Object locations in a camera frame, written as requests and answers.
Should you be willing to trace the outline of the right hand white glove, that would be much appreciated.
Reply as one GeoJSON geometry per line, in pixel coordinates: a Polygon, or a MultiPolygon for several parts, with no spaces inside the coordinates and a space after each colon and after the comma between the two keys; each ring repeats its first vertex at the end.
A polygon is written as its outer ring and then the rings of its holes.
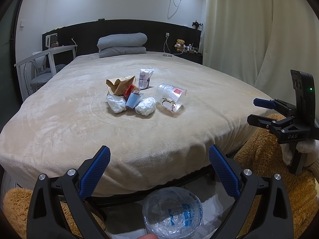
{"type": "MultiPolygon", "coordinates": [[[[288,144],[282,144],[283,161],[289,165],[292,160],[292,151],[289,149],[288,144]]],[[[318,173],[318,140],[307,139],[297,143],[296,149],[303,154],[307,154],[304,166],[309,168],[313,173],[318,173]]]]}

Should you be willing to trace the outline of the left hand bare skin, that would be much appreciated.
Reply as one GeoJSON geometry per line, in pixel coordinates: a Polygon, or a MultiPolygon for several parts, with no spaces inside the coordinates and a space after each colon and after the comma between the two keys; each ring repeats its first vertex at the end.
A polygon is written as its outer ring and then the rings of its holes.
{"type": "Polygon", "coordinates": [[[138,239],[158,239],[158,237],[155,234],[146,234],[139,237],[138,239]]]}

